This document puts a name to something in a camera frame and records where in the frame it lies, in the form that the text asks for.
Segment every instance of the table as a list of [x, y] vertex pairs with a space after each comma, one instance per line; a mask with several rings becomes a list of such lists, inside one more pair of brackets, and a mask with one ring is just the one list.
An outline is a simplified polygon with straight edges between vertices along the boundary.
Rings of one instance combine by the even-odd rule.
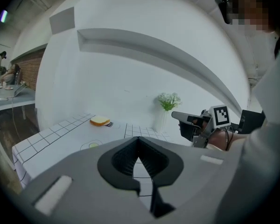
[[[23, 188], [31, 179], [63, 158], [83, 149], [133, 136], [147, 136], [173, 142], [166, 132], [159, 134], [151, 128], [114, 120], [111, 120], [110, 127], [93, 126], [89, 122], [93, 116], [95, 115], [90, 113], [73, 116], [13, 146], [14, 165]], [[144, 166], [138, 169], [141, 173], [145, 170]]]
[[[11, 87], [13, 87], [13, 90], [10, 91], [6, 91], [4, 90], [4, 92], [10, 92], [11, 94], [13, 94], [13, 92], [20, 87], [21, 85], [11, 85]], [[25, 115], [25, 105], [30, 105], [30, 104], [34, 104], [35, 103], [35, 91], [26, 87], [24, 90], [22, 90], [21, 93], [19, 93], [16, 97], [14, 98], [9, 98], [7, 101], [0, 101], [0, 111], [1, 110], [6, 110], [6, 109], [10, 109], [12, 107], [18, 107], [18, 106], [22, 106], [22, 111], [23, 111], [23, 118], [26, 119], [26, 115]], [[8, 164], [10, 165], [10, 167], [15, 170], [15, 166], [14, 163], [9, 159], [8, 155], [6, 154], [1, 142], [0, 142], [0, 151], [3, 155], [3, 158], [8, 162]]]

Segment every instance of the white vase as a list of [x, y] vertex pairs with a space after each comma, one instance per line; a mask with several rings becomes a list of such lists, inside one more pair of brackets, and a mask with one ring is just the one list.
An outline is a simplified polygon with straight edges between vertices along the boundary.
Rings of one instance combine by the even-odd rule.
[[162, 133], [165, 129], [166, 123], [167, 123], [167, 117], [169, 115], [169, 111], [165, 111], [162, 109], [162, 111], [159, 113], [159, 117], [156, 121], [155, 125], [155, 131], [157, 133]]

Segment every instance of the ceiling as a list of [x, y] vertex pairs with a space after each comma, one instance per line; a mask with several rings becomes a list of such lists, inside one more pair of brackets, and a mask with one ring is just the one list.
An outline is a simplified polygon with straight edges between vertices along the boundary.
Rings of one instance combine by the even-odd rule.
[[[8, 11], [6, 24], [17, 31], [22, 31], [33, 18], [43, 13], [57, 1], [58, 0], [13, 0], [6, 8]], [[190, 1], [211, 16], [230, 37], [242, 58], [250, 84], [254, 86], [274, 63], [273, 51], [278, 39], [277, 35], [275, 33], [245, 35], [233, 26], [224, 23], [215, 0]]]

